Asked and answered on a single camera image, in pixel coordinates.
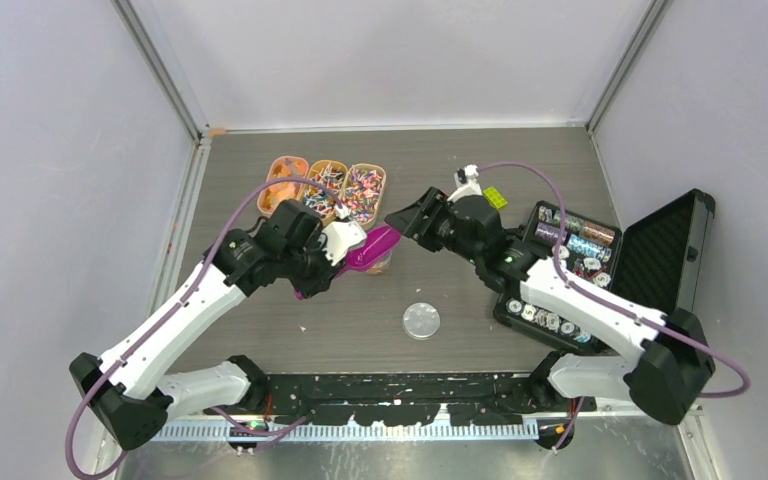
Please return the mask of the magenta plastic scoop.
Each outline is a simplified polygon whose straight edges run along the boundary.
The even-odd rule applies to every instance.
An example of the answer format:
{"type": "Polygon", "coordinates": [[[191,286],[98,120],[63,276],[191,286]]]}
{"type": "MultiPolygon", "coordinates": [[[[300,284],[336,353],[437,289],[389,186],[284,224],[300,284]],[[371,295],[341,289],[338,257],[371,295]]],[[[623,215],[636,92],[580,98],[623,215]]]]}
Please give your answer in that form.
{"type": "Polygon", "coordinates": [[[367,232],[363,244],[350,250],[344,259],[326,274],[322,282],[308,292],[295,290],[294,294],[299,300],[309,299],[328,291],[333,281],[347,272],[370,272],[381,267],[385,260],[390,258],[400,239],[401,235],[393,227],[383,225],[372,228],[367,232]]]}

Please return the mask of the clear plastic jar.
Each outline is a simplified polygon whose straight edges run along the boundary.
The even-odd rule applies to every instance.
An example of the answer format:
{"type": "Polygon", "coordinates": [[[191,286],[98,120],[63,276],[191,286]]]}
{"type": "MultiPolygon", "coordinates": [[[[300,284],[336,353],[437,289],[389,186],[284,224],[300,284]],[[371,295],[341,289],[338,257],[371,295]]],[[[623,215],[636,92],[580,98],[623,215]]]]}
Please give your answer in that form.
{"type": "Polygon", "coordinates": [[[365,270],[367,274],[379,275],[384,273],[391,262],[394,247],[382,251],[376,256],[375,261],[365,270]]]}

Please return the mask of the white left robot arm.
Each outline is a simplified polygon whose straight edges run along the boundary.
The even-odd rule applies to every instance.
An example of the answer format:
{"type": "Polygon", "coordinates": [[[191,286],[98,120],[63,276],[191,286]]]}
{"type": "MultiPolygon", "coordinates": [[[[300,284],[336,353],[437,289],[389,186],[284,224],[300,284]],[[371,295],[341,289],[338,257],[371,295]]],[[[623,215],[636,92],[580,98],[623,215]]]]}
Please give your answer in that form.
{"type": "Polygon", "coordinates": [[[231,356],[215,367],[182,374],[170,373],[170,366],[260,288],[286,279],[304,298],[328,290],[347,254],[365,239],[345,207],[325,224],[299,201],[283,201],[253,227],[222,232],[156,312],[102,355],[78,355],[70,374],[125,451],[146,444],[168,421],[211,407],[256,413],[266,406],[269,381],[248,357],[231,356]]]}

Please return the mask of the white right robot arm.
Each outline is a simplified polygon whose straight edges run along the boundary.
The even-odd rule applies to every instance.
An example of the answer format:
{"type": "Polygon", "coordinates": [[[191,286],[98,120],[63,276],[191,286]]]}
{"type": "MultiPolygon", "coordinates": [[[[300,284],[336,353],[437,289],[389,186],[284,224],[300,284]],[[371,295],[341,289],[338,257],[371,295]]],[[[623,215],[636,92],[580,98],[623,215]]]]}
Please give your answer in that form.
{"type": "Polygon", "coordinates": [[[544,410],[602,397],[630,401],[652,419],[677,425],[715,372],[692,312],[666,314],[560,273],[547,247],[525,239],[523,227],[504,227],[480,195],[452,201],[431,187],[385,222],[428,251],[446,249],[470,261],[491,290],[570,320],[613,350],[611,356],[549,353],[523,382],[544,410]]]}

